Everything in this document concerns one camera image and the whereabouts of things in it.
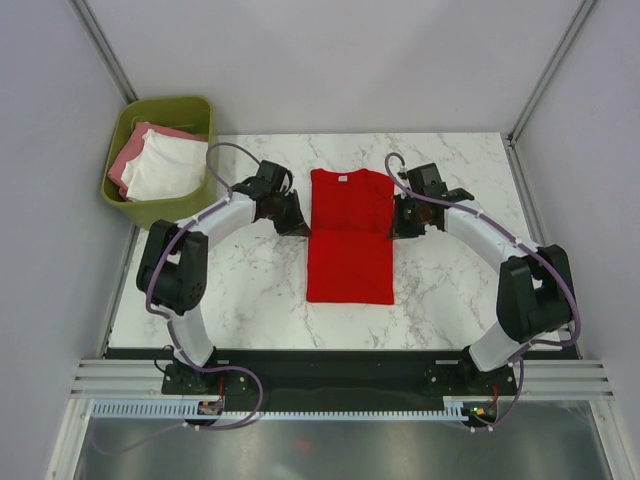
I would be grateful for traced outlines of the red t shirt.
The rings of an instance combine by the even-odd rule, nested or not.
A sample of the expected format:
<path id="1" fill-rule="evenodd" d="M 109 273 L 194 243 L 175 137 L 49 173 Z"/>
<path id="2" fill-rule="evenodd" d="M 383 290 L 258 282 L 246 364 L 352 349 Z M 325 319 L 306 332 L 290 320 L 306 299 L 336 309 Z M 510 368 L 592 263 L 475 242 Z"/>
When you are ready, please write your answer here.
<path id="1" fill-rule="evenodd" d="M 347 175 L 347 182 L 338 177 Z M 390 178 L 368 169 L 311 171 L 310 303 L 392 305 L 394 213 Z"/>

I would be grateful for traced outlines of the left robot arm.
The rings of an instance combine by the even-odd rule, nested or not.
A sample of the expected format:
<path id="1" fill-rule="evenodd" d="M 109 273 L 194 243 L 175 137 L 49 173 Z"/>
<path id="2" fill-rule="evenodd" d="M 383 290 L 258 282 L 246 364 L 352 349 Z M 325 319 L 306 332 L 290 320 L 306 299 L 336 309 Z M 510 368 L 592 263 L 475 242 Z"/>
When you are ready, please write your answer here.
<path id="1" fill-rule="evenodd" d="M 206 333 L 200 302 L 206 292 L 209 252 L 236 231 L 269 220 L 280 236 L 310 237 L 293 188 L 293 174 L 263 161 L 257 173 L 227 188 L 221 200 L 177 222 L 157 220 L 149 228 L 136 276 L 149 313 L 166 320 L 174 355 L 188 365 L 185 382 L 208 393 L 219 369 L 208 361 L 214 345 Z"/>

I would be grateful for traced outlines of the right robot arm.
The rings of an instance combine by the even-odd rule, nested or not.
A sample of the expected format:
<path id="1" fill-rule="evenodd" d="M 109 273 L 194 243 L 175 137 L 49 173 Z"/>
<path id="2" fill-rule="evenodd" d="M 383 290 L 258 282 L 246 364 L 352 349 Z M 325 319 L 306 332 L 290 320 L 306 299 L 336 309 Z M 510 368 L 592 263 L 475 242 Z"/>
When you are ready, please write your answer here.
<path id="1" fill-rule="evenodd" d="M 480 256 L 498 275 L 496 320 L 484 335 L 465 347 L 458 381 L 467 392 L 483 392 L 497 370 L 533 345 L 546 345 L 546 334 L 578 321 L 577 301 L 566 251 L 523 240 L 487 215 L 463 188 L 450 189 L 434 163 L 390 176 L 399 188 L 394 197 L 390 237 L 413 239 L 434 227 Z"/>

